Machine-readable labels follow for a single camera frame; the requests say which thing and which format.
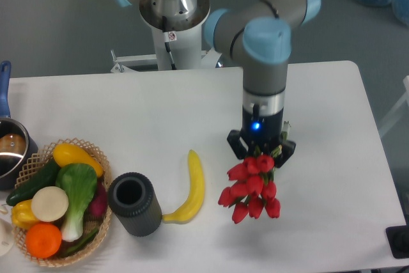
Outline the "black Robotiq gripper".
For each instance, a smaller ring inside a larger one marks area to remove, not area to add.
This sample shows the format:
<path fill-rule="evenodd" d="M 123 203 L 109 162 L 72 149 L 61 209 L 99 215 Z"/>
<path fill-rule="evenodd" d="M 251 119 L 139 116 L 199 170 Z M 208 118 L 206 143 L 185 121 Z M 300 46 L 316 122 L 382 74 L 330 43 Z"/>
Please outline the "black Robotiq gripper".
<path fill-rule="evenodd" d="M 234 155 L 238 160 L 254 155 L 258 146 L 262 153 L 273 151 L 275 167 L 281 168 L 294 154 L 296 142 L 288 139 L 282 132 L 284 110 L 270 116 L 254 118 L 253 114 L 242 109 L 241 130 L 231 130 L 227 136 Z"/>

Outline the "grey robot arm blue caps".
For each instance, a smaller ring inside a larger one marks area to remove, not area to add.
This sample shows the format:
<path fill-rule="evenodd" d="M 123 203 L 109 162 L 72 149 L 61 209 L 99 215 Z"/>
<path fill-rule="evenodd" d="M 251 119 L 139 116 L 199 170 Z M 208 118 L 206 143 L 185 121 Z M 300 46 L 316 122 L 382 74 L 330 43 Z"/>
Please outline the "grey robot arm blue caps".
<path fill-rule="evenodd" d="M 237 158 L 280 148 L 281 167 L 293 155 L 296 144 L 282 135 L 291 32 L 318 14 L 321 0 L 257 0 L 237 13 L 211 11 L 210 0 L 116 2 L 139 7 L 159 70 L 198 68 L 203 42 L 242 68 L 242 127 L 228 135 Z"/>

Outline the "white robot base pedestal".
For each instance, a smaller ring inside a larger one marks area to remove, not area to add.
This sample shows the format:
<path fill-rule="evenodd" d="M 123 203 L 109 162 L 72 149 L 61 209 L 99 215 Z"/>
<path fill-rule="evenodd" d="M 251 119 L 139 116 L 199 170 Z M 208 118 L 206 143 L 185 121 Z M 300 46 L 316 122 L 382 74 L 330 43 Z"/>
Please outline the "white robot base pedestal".
<path fill-rule="evenodd" d="M 221 54 L 202 49 L 202 25 L 210 13 L 209 0 L 142 0 L 141 18 L 151 29 L 154 54 L 119 56 L 111 51 L 112 73 L 156 65 L 159 71 L 221 68 Z"/>

